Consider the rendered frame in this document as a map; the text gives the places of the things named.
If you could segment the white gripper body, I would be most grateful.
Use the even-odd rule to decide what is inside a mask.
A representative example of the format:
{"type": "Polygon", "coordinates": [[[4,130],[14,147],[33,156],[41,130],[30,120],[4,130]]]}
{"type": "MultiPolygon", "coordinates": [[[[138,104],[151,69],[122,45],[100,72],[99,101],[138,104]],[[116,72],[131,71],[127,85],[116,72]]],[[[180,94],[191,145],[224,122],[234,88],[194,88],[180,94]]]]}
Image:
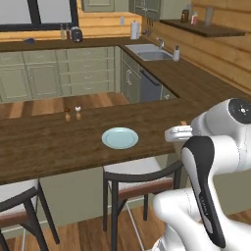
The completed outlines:
{"type": "Polygon", "coordinates": [[[192,136],[192,127],[190,125],[177,125],[165,131],[167,142],[176,142],[187,140],[192,136]]]}

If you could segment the light blue plate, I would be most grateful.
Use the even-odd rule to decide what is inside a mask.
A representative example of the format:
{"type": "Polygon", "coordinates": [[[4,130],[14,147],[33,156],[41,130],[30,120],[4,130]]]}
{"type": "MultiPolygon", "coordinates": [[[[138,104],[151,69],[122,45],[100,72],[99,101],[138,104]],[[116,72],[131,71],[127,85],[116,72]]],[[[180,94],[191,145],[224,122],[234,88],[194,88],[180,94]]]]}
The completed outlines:
{"type": "Polygon", "coordinates": [[[113,127],[102,134],[102,142],[112,149],[128,149],[138,142],[138,135],[127,127],[113,127]]]}

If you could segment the dark grey dishwasher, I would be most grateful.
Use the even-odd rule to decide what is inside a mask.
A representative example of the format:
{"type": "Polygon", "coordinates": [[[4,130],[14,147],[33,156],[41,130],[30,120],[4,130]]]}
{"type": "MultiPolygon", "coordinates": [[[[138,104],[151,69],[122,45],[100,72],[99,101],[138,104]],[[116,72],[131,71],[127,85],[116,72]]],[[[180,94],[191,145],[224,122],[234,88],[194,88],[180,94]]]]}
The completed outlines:
{"type": "Polygon", "coordinates": [[[157,101],[161,96],[161,83],[145,70],[141,70],[140,101],[157,101]]]}

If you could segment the black chair with white seat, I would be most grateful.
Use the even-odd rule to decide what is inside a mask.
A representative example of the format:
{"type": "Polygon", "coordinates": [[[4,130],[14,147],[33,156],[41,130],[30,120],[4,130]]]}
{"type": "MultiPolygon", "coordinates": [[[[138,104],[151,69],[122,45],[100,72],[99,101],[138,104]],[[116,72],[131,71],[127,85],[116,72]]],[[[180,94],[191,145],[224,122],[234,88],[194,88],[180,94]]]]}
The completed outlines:
{"type": "Polygon", "coordinates": [[[103,230],[107,230],[108,190],[112,193],[111,251],[118,250],[118,217],[129,198],[144,196],[143,220],[148,215],[148,195],[180,187],[181,161],[162,169],[154,157],[103,167],[103,230]]]}
{"type": "Polygon", "coordinates": [[[37,218],[37,200],[40,200],[55,243],[60,243],[41,183],[37,178],[0,185],[1,251],[10,251],[2,229],[16,225],[22,226],[36,238],[40,251],[49,251],[37,218]]]}

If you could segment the green cupboard beside dishwasher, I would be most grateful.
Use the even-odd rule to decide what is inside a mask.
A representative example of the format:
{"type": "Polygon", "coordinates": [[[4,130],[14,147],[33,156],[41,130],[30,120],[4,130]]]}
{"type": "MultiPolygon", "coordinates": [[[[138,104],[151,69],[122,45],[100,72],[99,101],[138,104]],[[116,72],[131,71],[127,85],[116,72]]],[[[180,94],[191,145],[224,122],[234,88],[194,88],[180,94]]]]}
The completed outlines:
{"type": "Polygon", "coordinates": [[[123,95],[130,104],[138,103],[141,80],[139,76],[140,67],[125,51],[122,52],[121,70],[123,95]]]}

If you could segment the grey sink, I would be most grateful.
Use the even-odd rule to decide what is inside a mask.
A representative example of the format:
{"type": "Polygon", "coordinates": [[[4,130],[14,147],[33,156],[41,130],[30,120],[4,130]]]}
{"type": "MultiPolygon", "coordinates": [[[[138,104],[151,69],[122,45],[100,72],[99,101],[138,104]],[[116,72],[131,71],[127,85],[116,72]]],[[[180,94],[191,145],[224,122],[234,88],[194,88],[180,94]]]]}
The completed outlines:
{"type": "Polygon", "coordinates": [[[136,54],[143,61],[171,60],[173,55],[154,44],[127,45],[127,49],[136,54]]]}

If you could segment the hanging kitchen tools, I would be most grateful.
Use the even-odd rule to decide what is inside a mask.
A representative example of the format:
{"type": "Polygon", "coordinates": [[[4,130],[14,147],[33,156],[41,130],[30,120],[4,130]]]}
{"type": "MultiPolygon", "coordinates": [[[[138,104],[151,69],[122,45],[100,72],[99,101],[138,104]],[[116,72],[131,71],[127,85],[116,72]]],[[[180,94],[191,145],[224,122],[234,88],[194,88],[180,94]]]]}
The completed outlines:
{"type": "Polygon", "coordinates": [[[153,28],[153,21],[151,19],[146,19],[146,22],[147,22],[147,26],[141,31],[141,33],[143,35],[147,35],[148,37],[150,37],[152,33],[152,28],[153,28]]]}

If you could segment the white paper towel roll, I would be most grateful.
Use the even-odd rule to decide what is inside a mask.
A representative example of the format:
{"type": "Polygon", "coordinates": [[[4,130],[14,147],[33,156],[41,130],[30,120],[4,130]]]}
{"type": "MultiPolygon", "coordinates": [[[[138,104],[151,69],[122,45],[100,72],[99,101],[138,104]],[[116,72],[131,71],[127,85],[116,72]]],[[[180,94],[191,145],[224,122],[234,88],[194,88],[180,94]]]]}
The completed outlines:
{"type": "Polygon", "coordinates": [[[133,21],[130,24],[130,38],[138,39],[139,38],[139,22],[133,21]]]}

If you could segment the grey tall container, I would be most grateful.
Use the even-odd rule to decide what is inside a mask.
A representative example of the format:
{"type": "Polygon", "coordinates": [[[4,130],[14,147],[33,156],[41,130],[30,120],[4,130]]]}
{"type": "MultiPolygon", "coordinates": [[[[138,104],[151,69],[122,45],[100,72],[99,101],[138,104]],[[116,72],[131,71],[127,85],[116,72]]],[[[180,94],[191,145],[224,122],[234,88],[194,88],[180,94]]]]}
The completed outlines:
{"type": "Polygon", "coordinates": [[[211,25],[213,16],[214,16],[214,8],[207,7],[206,8],[206,16],[205,16],[205,25],[211,25]]]}

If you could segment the green base cupboard run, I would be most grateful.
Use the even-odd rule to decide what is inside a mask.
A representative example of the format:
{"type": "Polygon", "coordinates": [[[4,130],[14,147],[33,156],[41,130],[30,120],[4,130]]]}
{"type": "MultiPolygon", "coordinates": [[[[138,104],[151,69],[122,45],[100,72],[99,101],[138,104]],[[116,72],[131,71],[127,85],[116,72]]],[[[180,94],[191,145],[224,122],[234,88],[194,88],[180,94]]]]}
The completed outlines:
{"type": "Polygon", "coordinates": [[[113,92],[116,48],[0,53],[0,102],[113,92]]]}

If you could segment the black-framed window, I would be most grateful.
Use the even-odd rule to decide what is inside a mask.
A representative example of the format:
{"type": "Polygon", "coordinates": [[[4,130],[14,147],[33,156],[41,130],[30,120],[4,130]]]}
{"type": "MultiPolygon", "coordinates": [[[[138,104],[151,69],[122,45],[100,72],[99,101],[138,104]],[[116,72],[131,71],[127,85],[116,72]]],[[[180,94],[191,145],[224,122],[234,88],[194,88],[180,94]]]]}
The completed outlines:
{"type": "Polygon", "coordinates": [[[0,0],[0,32],[78,26],[76,0],[0,0]]]}

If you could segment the dark wooden wall shelf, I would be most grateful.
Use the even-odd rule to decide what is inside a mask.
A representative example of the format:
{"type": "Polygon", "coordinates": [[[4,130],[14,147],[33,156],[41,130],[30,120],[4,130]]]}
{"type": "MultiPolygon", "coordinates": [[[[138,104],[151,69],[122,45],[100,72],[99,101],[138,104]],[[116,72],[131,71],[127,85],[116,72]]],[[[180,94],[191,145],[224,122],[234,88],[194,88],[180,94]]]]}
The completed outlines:
{"type": "Polygon", "coordinates": [[[192,25],[191,23],[182,23],[180,20],[161,20],[161,23],[203,37],[231,37],[245,35],[245,31],[240,29],[221,25],[205,25],[202,21],[198,21],[196,25],[192,25]]]}

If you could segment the green wall cupboard with glass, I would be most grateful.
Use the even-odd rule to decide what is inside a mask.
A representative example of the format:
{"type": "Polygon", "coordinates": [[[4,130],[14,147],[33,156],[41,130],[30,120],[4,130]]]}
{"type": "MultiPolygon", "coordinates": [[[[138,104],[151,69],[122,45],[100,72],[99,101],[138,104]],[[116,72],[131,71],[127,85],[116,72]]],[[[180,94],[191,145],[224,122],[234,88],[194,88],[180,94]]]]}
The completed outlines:
{"type": "Polygon", "coordinates": [[[161,15],[161,0],[128,0],[131,13],[158,21],[161,15]]]}

